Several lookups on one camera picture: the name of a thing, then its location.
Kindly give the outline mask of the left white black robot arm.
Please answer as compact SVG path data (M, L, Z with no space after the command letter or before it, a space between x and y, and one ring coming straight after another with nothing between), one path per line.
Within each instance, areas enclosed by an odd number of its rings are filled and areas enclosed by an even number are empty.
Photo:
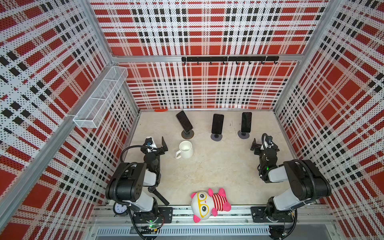
M126 163L124 154L133 148L139 148L144 154L142 163ZM154 223L160 216L156 198L143 192L147 188L166 206L169 202L157 191L161 181L161 155L168 151L165 139L158 148L152 137L145 139L142 145L125 148L120 156L121 163L106 187L106 198L114 201L113 212L118 216L132 215L140 223Z

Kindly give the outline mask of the wooden base phone stand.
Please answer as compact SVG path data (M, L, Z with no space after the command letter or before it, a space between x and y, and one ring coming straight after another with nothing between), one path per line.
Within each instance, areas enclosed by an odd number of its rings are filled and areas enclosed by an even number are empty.
M190 130L188 132L186 132L185 130L182 131L181 133L182 135L182 138L185 139L185 140L189 140L189 139L192 139L195 135L194 131L193 130Z

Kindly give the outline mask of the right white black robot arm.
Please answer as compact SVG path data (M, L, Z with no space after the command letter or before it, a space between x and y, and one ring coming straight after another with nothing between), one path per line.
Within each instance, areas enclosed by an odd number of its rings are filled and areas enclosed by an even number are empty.
M290 185L282 194L270 197L264 207L251 208L255 223L292 223L295 210L332 193L331 185L312 161L291 160L277 165L279 150L267 134L262 135L260 144L253 140L251 145L251 151L259 156L260 179L265 183L289 182Z

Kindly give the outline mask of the black smartphone green edge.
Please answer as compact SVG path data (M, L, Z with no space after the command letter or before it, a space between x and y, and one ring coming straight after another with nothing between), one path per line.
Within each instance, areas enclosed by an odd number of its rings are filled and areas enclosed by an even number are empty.
M176 118L181 124L184 132L189 133L193 129L193 126L184 111L177 113Z

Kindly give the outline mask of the grey phone stand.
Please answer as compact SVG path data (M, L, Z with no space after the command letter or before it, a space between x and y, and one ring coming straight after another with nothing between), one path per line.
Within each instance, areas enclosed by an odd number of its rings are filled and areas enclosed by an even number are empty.
M222 134L211 134L211 139L215 142L221 141L223 138Z
M245 139L248 139L250 137L250 133L243 133L241 131L238 131L238 136L239 136L239 138L245 140Z

